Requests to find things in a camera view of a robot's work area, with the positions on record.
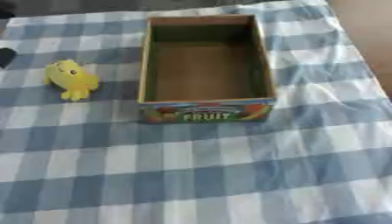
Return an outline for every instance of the checkered tablecloth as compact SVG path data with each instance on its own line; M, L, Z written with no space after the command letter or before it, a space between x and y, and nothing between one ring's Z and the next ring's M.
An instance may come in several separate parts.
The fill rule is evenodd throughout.
M278 85L266 122L149 125L145 18L254 13ZM1 224L392 222L392 105L323 0L13 18L0 46ZM60 99L44 67L101 76Z

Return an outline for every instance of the yellow toy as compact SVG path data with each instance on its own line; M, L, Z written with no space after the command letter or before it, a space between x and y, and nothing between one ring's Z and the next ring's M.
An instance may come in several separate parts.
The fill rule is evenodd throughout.
M98 76L87 73L71 59L46 66L45 83L51 81L66 90L61 94L62 99L71 99L73 102L88 98L90 91L98 88Z

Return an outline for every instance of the cardboard box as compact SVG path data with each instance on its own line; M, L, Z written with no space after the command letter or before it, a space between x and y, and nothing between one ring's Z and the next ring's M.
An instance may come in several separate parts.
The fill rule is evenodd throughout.
M150 123L248 121L276 91L254 16L152 17L138 102Z

